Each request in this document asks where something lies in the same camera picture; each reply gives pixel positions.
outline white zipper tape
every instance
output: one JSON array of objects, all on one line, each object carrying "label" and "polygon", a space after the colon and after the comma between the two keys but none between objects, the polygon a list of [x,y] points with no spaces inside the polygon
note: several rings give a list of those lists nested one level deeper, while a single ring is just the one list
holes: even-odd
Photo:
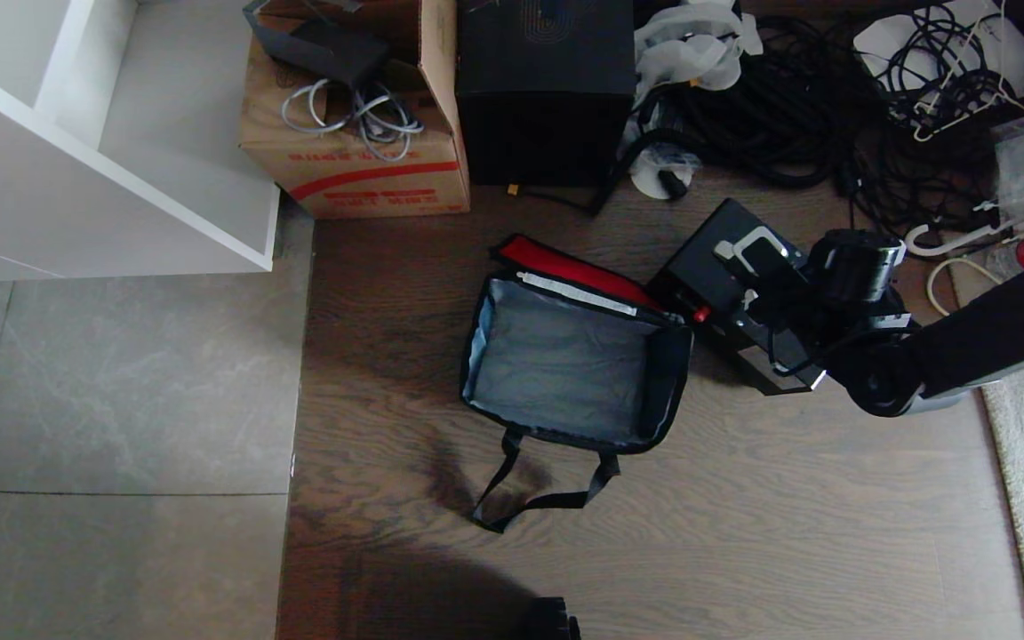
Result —
[{"label": "white zipper tape", "polygon": [[610,311],[617,311],[627,315],[638,315],[637,307],[629,306],[623,304],[622,302],[615,302],[614,300],[608,299],[608,297],[587,293],[583,291],[583,289],[572,287],[571,285],[556,283],[555,280],[541,279],[540,275],[534,275],[531,272],[524,271],[516,272],[516,278],[522,280],[525,285],[540,287],[541,289],[548,289],[550,292],[560,294],[565,297],[565,299],[578,300],[578,302],[585,304],[594,304],[595,306],[609,308]]}]

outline open bag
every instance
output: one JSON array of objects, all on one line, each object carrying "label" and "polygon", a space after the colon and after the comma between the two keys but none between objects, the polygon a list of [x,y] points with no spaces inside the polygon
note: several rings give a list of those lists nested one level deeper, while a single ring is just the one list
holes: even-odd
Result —
[{"label": "open bag", "polygon": [[[635,281],[513,234],[493,250],[461,361],[461,398],[505,428],[504,463],[472,518],[503,534],[523,511],[582,509],[618,475],[618,455],[666,437],[690,368],[693,333]],[[523,436],[594,451],[589,488],[529,500],[484,518]]]}]

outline white shelving unit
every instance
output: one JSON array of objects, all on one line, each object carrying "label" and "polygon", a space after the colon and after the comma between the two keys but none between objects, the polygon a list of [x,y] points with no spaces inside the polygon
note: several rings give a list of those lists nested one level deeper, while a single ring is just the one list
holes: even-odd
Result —
[{"label": "white shelving unit", "polygon": [[0,280],[271,268],[231,0],[0,0]]}]

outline wooden floor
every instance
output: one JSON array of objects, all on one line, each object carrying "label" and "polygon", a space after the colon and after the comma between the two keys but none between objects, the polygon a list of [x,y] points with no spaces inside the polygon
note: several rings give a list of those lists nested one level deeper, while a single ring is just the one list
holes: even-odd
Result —
[{"label": "wooden floor", "polygon": [[[597,219],[478,189],[475,213],[317,225],[282,640],[507,637],[564,596],[587,640],[1020,640],[1024,596],[978,398],[885,421],[834,382],[764,397],[699,347],[670,437],[584,511],[467,522],[501,429],[456,397],[487,247],[523,231],[646,281],[726,196],[801,246],[829,187],[706,170]],[[923,321],[922,266],[899,290]],[[578,489],[591,454],[528,441],[513,494]]]}]

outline white hook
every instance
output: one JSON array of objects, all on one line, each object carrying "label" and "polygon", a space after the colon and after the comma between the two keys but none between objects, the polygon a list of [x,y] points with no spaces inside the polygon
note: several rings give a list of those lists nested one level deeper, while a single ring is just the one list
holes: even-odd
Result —
[{"label": "white hook", "polygon": [[903,237],[903,243],[906,244],[906,250],[914,255],[921,255],[923,258],[934,258],[934,256],[943,255],[946,252],[951,252],[956,250],[958,247],[973,243],[975,240],[984,239],[984,237],[996,233],[1002,229],[1007,229],[1011,222],[1004,222],[998,226],[980,226],[979,229],[975,229],[970,233],[964,233],[963,236],[956,237],[954,240],[949,240],[949,242],[939,245],[938,247],[921,247],[914,244],[914,241],[919,239],[920,236],[927,233],[931,230],[931,226],[927,224],[920,224],[915,226],[914,229],[906,232]]}]

